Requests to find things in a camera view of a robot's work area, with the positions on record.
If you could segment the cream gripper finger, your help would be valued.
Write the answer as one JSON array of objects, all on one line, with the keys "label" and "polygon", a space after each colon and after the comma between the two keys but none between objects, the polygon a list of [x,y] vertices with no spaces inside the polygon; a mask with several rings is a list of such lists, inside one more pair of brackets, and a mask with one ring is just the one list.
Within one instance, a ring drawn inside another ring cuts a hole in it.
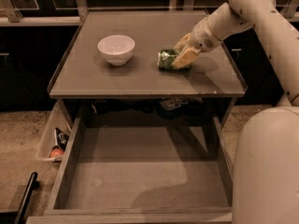
[{"label": "cream gripper finger", "polygon": [[186,46],[172,62],[172,65],[177,69],[182,68],[194,62],[199,57],[200,52],[201,50],[196,47]]},{"label": "cream gripper finger", "polygon": [[185,36],[183,36],[174,46],[174,49],[182,50],[189,43],[190,36],[190,33],[187,33]]}]

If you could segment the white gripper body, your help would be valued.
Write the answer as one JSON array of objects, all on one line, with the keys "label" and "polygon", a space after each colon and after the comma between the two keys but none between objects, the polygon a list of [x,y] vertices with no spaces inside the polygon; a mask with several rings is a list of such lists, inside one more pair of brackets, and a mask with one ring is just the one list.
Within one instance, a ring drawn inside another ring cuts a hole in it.
[{"label": "white gripper body", "polygon": [[221,41],[212,34],[208,26],[208,19],[204,18],[193,27],[189,44],[202,52],[210,52],[218,47]]}]

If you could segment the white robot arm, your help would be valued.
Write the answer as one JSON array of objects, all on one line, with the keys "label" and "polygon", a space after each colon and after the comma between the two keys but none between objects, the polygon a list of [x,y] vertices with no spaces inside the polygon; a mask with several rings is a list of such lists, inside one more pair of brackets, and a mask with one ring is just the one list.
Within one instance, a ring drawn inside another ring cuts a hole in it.
[{"label": "white robot arm", "polygon": [[176,68],[232,34],[253,28],[284,90],[276,106],[240,132],[234,161],[232,224],[299,224],[299,32],[275,0],[228,0],[175,45]]}]

